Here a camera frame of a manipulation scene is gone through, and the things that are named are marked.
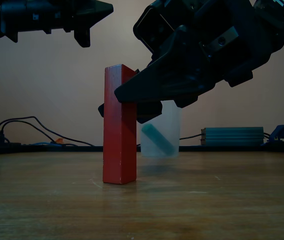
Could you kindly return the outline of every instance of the electrical cord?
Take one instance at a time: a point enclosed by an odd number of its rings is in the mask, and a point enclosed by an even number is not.
[[[54,139],[52,137],[50,137],[49,135],[47,135],[44,131],[42,131],[41,129],[37,128],[36,126],[34,126],[32,123],[29,123],[27,121],[20,121],[20,120],[11,120],[11,121],[7,121],[2,129],[1,129],[1,132],[4,131],[4,128],[6,125],[8,125],[9,123],[24,123],[24,124],[27,124],[27,125],[30,125],[31,127],[35,128],[36,130],[38,130],[39,132],[41,132],[42,134],[44,134],[48,139],[50,139],[52,142],[55,142]]]
[[[80,140],[75,140],[75,139],[72,139],[72,138],[69,138],[69,137],[66,137],[66,136],[62,136],[61,134],[58,134],[58,133],[56,133],[55,131],[52,131],[52,130],[48,129],[48,128],[45,127],[45,126],[42,124],[42,122],[40,122],[39,119],[38,119],[37,117],[35,117],[35,116],[27,116],[27,117],[18,117],[18,118],[6,119],[6,120],[0,122],[0,126],[5,123],[5,124],[2,126],[2,131],[3,131],[3,129],[4,129],[4,126],[6,125],[6,122],[15,121],[15,120],[23,120],[23,119],[35,119],[35,120],[41,125],[42,128],[44,128],[45,130],[47,130],[48,132],[50,132],[50,133],[52,133],[52,134],[54,134],[54,135],[59,136],[60,138],[63,138],[63,139],[66,139],[66,140],[70,140],[70,141],[73,141],[73,142],[76,142],[76,143],[86,144],[86,145],[89,145],[89,146],[91,146],[91,147],[94,147],[94,145],[91,144],[91,143],[88,143],[88,142],[85,142],[85,141],[80,141]]]
[[[72,143],[58,144],[58,143],[50,143],[50,142],[38,142],[38,143],[30,144],[30,146],[38,146],[38,145],[48,145],[48,146],[55,146],[55,147],[64,147],[64,146],[78,147],[78,145],[75,145]]]
[[[200,136],[203,136],[203,134],[198,134],[198,135],[194,135],[194,136],[183,137],[183,138],[180,138],[180,140],[193,139],[193,138],[200,137]]]

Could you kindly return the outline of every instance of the translucent container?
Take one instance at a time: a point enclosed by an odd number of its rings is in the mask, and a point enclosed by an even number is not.
[[[147,158],[179,155],[181,109],[173,100],[162,101],[162,114],[139,125],[141,153]]]

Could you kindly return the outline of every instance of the wall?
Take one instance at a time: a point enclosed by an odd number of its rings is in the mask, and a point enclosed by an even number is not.
[[[104,68],[125,64],[143,69],[151,54],[133,34],[133,25],[153,0],[108,0],[114,13],[91,29],[91,47],[81,48],[72,33],[54,30],[19,33],[19,42],[0,39],[0,121],[37,116],[65,136],[103,143]],[[182,110],[181,136],[204,127],[263,126],[271,133],[284,124],[284,48],[254,71],[254,79],[230,88],[220,82]],[[23,123],[5,131],[12,142],[47,141]],[[199,139],[182,145],[197,145]]]

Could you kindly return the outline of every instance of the wooden block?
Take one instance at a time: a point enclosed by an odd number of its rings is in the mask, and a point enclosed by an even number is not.
[[[103,182],[127,184],[137,179],[137,105],[120,103],[114,91],[137,73],[125,65],[105,69]]]

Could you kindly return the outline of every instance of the wooden table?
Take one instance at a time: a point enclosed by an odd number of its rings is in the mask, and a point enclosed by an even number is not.
[[[102,183],[102,153],[0,155],[0,240],[284,240],[284,153],[138,157]]]

